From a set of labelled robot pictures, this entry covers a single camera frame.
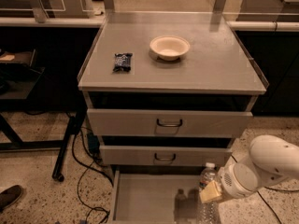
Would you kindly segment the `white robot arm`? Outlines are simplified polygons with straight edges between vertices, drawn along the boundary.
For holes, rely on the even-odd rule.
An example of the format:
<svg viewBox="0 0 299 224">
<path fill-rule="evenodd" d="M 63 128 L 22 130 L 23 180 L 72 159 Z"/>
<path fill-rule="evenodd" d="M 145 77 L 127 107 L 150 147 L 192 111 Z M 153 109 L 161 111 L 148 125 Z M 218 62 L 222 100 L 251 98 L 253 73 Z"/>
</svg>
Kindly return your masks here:
<svg viewBox="0 0 299 224">
<path fill-rule="evenodd" d="M 240 161 L 221 167 L 199 192 L 201 203 L 249 197 L 260 188 L 299 179 L 299 146 L 273 135 L 255 137 Z"/>
</svg>

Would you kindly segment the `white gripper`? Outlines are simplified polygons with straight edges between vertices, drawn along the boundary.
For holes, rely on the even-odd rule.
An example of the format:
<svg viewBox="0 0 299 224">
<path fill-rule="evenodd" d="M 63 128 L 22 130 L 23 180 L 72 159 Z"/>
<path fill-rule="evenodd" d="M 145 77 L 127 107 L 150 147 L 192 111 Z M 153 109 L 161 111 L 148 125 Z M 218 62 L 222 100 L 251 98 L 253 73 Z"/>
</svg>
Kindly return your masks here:
<svg viewBox="0 0 299 224">
<path fill-rule="evenodd" d="M 211 181 L 200 191 L 199 196 L 202 203 L 219 201 L 222 199 L 222 194 L 225 200 L 249 197 L 259 187 L 257 175 L 242 163 L 221 167 L 219 180 L 221 186 L 217 181 Z"/>
</svg>

